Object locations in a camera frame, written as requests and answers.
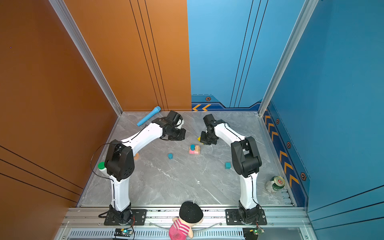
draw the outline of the stuffed doll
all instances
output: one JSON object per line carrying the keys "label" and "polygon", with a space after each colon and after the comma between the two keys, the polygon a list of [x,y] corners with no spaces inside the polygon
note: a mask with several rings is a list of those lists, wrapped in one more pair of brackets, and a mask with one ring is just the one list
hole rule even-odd
{"label": "stuffed doll", "polygon": [[203,221],[203,211],[193,202],[184,202],[179,211],[179,217],[172,219],[169,229],[171,240],[186,240],[187,235],[193,238],[192,227]]}

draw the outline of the white bottle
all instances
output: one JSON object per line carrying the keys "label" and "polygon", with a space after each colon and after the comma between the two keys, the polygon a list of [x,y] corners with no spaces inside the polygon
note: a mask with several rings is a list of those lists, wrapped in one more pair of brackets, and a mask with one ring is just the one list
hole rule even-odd
{"label": "white bottle", "polygon": [[99,165],[97,166],[99,168],[99,171],[106,177],[109,177],[108,173],[107,173],[107,168],[105,167],[104,165],[104,162],[101,162],[99,163]]}

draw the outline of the green can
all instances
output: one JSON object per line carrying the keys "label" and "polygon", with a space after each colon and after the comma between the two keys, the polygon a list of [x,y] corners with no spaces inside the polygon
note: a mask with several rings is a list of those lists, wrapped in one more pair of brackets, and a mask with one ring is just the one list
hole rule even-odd
{"label": "green can", "polygon": [[265,189],[274,194],[285,186],[284,178],[274,176],[270,181],[265,184]]}

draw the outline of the green bottle cap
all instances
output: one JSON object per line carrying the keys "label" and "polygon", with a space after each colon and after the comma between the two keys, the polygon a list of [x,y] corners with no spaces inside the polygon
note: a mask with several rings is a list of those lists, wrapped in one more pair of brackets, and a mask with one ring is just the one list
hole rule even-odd
{"label": "green bottle cap", "polygon": [[105,168],[104,162],[99,163],[99,165],[97,165],[97,167],[98,167],[100,170],[103,170],[103,169]]}

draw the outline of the blue wall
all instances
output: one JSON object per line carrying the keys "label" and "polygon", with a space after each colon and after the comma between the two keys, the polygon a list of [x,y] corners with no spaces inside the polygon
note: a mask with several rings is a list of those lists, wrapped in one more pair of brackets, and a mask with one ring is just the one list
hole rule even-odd
{"label": "blue wall", "polygon": [[227,108],[260,101],[303,3],[188,0],[192,95],[214,96]]}
{"label": "blue wall", "polygon": [[382,229],[383,76],[384,2],[320,0],[272,98],[308,172],[320,240]]}

